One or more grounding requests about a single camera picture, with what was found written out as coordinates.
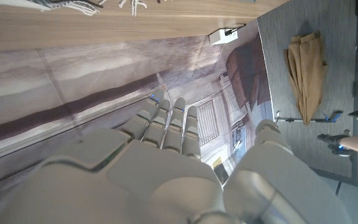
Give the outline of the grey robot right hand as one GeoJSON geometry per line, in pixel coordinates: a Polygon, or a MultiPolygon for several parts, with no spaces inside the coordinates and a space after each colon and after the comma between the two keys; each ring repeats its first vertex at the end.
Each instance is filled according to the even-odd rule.
{"type": "Polygon", "coordinates": [[[154,91],[119,129],[44,160],[0,223],[350,223],[329,185],[265,119],[225,183],[201,160],[195,107],[154,91]]]}

